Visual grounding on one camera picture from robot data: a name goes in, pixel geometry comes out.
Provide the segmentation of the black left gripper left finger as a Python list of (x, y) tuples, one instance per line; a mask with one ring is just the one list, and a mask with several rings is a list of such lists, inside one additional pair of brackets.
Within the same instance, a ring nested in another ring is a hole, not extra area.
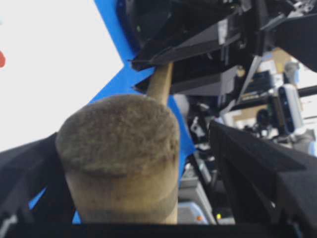
[(54, 133), (0, 153), (0, 236), (17, 224), (72, 224), (75, 205)]

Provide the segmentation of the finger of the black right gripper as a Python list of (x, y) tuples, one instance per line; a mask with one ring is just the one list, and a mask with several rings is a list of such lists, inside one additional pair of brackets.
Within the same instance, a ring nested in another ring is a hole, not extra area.
[(133, 89), (141, 94), (146, 94), (150, 81), (151, 81), (152, 75), (148, 76), (147, 78), (143, 79), (142, 81), (138, 82), (133, 86)]
[(134, 70), (141, 71), (152, 66), (205, 54), (220, 47), (217, 24), (189, 31), (179, 29), (167, 36), (159, 33), (141, 48), (131, 61), (131, 66)]

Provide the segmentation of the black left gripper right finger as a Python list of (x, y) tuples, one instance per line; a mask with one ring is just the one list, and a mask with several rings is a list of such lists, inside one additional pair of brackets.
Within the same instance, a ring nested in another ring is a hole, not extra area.
[(216, 121), (209, 143), (237, 224), (278, 226), (281, 234), (317, 235), (315, 157)]

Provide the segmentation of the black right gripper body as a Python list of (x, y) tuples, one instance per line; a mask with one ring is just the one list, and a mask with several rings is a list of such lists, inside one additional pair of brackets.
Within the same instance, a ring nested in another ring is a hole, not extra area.
[(240, 96), (269, 51), (317, 69), (314, 0), (173, 0), (184, 51), (171, 94)]

